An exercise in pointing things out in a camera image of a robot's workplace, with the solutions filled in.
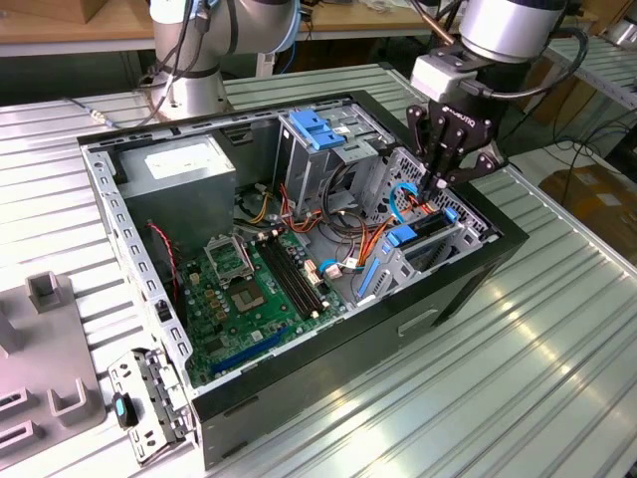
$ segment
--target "ribbed metal surface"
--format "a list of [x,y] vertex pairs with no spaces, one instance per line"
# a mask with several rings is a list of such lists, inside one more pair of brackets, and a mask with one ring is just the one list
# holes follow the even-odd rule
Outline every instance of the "ribbed metal surface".
[[[567,67],[577,55],[578,46],[570,38],[556,39],[550,42],[544,55]],[[600,38],[590,38],[588,55],[575,74],[626,109],[637,108],[637,52],[627,52]]]
[[[367,89],[404,120],[415,97],[378,67],[230,82],[235,106]],[[115,120],[135,95],[88,100]],[[94,132],[61,103],[0,110],[0,287],[33,271],[70,273],[101,385],[145,343],[73,137]],[[500,172],[477,186],[531,239],[435,333],[213,470],[261,476],[622,476],[637,457],[634,269]],[[138,471],[114,414],[5,475],[203,476],[186,444]]]

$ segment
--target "red cable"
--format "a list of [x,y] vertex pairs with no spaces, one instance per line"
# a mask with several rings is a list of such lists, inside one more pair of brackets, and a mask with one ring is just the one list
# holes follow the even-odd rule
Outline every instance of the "red cable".
[[161,229],[152,223],[148,223],[148,227],[159,234],[159,237],[163,241],[163,245],[166,246],[168,251],[168,258],[170,259],[170,272],[172,273],[172,296],[174,298],[175,305],[177,304],[177,268],[175,267],[175,258],[172,255],[172,248],[170,247],[170,241],[163,233]]

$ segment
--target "chip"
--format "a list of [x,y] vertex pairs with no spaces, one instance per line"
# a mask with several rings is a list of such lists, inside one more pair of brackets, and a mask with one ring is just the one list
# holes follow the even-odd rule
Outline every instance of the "chip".
[[266,303],[255,281],[244,281],[228,289],[228,295],[239,312],[248,312]]
[[215,352],[223,349],[223,342],[221,342],[221,339],[219,338],[211,339],[204,343],[204,347],[208,354],[214,354]]

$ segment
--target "blue plastic tab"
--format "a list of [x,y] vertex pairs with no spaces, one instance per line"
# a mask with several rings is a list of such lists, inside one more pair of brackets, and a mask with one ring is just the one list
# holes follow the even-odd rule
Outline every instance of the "blue plastic tab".
[[345,144],[345,138],[336,134],[331,129],[328,132],[313,134],[312,137],[309,137],[308,139],[312,143],[312,146],[314,146],[318,151]]
[[400,246],[407,241],[411,241],[412,239],[418,237],[418,235],[414,232],[414,230],[409,226],[399,226],[387,234],[387,239],[391,242],[394,247]]
[[358,289],[358,297],[362,298],[362,296],[365,295],[365,291],[369,287],[369,283],[371,282],[371,279],[374,277],[374,274],[376,273],[376,269],[378,269],[378,266],[380,266],[380,260],[376,258],[374,259],[374,262],[371,264],[371,267],[369,268],[367,277],[365,277],[365,280],[362,281],[360,289]]
[[453,207],[445,207],[445,216],[447,216],[447,219],[449,219],[452,223],[456,223],[458,222],[458,219],[460,219],[460,214],[458,214],[458,211],[456,211]]
[[123,400],[121,398],[119,398],[115,402],[115,413],[117,413],[117,415],[119,415],[119,416],[122,416],[123,412],[124,412]]
[[340,136],[331,130],[327,125],[327,120],[321,118],[313,110],[292,112],[290,113],[290,121],[316,150],[345,144],[344,136]]
[[321,118],[313,110],[291,112],[290,121],[304,136],[306,133],[323,132],[323,127],[327,126],[327,120]]

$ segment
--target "yellow wire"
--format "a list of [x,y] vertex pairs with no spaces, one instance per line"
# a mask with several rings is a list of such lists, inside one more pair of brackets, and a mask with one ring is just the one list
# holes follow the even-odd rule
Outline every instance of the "yellow wire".
[[258,224],[261,221],[263,221],[264,217],[266,217],[266,211],[268,210],[268,200],[269,199],[270,199],[270,193],[267,192],[263,196],[263,204],[261,206],[261,211],[259,211],[259,214],[257,215],[257,217],[255,217],[254,219],[250,219],[248,221],[250,224]]

